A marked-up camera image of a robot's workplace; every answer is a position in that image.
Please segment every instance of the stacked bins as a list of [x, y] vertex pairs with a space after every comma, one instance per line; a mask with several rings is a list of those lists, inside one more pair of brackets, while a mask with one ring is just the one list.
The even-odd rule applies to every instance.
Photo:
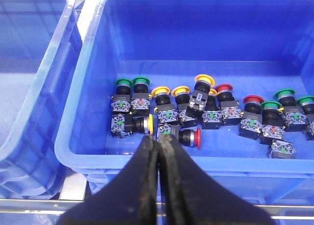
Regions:
[[[313, 94], [313, 28], [314, 0], [101, 0], [65, 106], [57, 158], [84, 174], [93, 192], [128, 162], [142, 135], [110, 134], [110, 98], [120, 77], [145, 75], [151, 89], [173, 89], [209, 74], [232, 83], [239, 99], [269, 100], [291, 86], [300, 96]], [[269, 159], [268, 146], [238, 136], [236, 125], [204, 130], [201, 149], [185, 149], [252, 203], [314, 204], [314, 142], [301, 132], [286, 139], [295, 143], [294, 160]]]
[[81, 48], [75, 0], [0, 0], [0, 198], [48, 199], [54, 141]]

